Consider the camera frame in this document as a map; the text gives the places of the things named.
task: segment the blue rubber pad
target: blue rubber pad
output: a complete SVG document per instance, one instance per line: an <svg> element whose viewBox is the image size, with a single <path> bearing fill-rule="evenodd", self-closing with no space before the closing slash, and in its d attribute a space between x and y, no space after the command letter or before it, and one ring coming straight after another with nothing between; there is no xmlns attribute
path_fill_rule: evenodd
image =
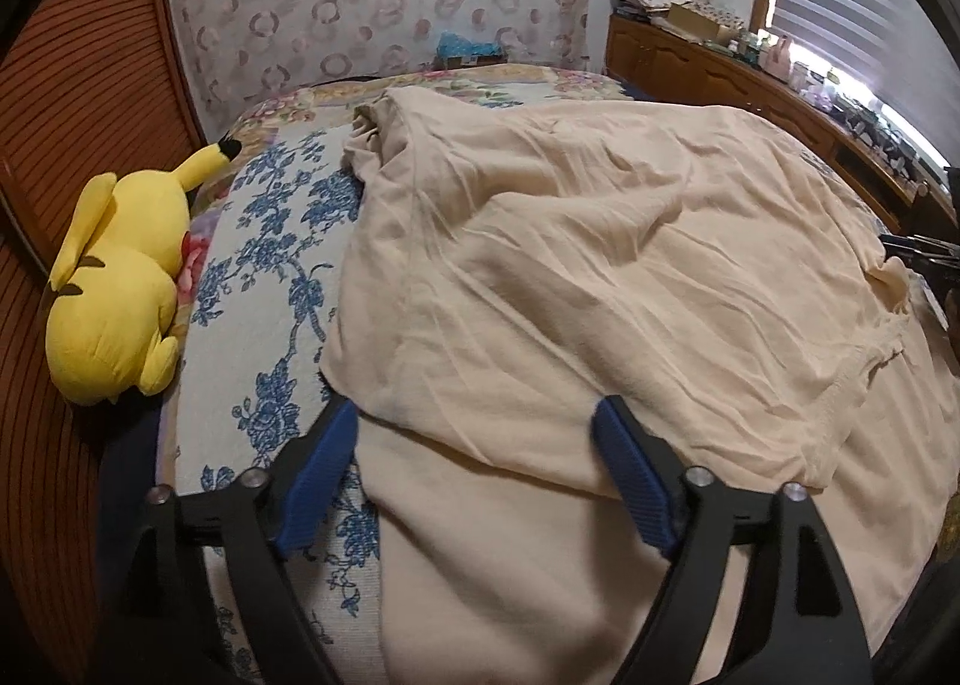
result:
<svg viewBox="0 0 960 685"><path fill-rule="evenodd" d="M640 538L670 558L680 541L673 527L670 496L640 445L607 400L596 407L592 436Z"/></svg>
<svg viewBox="0 0 960 685"><path fill-rule="evenodd" d="M317 440L313 453L283 498L280 533L274 545L284 559L313 544L333 493L349 466L357 429L356 406L347 400Z"/></svg>

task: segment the beige fabric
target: beige fabric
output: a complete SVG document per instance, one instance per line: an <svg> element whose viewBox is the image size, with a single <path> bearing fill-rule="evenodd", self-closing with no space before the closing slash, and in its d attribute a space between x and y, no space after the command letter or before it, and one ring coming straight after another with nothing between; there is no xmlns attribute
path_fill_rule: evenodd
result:
<svg viewBox="0 0 960 685"><path fill-rule="evenodd" d="M882 641L954 488L957 384L846 187L730 108L408 88L355 127L322 368L368 415L392 681L610 680L664 573L590 448L611 393L731 484L826 487Z"/></svg>

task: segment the pikachu plush toy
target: pikachu plush toy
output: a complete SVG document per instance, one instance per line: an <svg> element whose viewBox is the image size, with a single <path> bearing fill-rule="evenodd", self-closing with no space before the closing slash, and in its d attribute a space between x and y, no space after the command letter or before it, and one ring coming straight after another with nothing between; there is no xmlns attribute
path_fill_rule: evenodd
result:
<svg viewBox="0 0 960 685"><path fill-rule="evenodd" d="M104 173L83 188L50 273L47 363L67 400L115 402L133 385L156 394L173 379L181 347L164 334L190 226L186 193L239 152L224 137L172 173Z"/></svg>

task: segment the striped roller blind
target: striped roller blind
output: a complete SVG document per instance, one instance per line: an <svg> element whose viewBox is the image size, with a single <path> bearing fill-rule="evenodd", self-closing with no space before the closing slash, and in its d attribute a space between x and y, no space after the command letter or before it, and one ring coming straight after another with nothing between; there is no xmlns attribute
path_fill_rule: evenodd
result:
<svg viewBox="0 0 960 685"><path fill-rule="evenodd" d="M791 34L867 84L960 166L960 69L915 0L776 0Z"/></svg>

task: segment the white floral bed sheet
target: white floral bed sheet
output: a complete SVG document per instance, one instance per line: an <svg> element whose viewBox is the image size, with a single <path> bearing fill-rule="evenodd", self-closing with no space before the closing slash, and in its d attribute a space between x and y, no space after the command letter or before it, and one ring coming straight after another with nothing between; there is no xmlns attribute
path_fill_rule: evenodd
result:
<svg viewBox="0 0 960 685"><path fill-rule="evenodd" d="M243 151L194 207L173 327L184 356L163 405L159 481L179 493L222 487L248 466L269 466L320 414L329 390L318 363L360 207L357 182L340 168L352 108L413 84L488 107L626 100L597 74L500 65L304 88L241 117L232 134ZM257 679L226 562L214 549L205 557L234 669ZM343 682L386 683L376 509L355 464L316 544L288 573Z"/></svg>

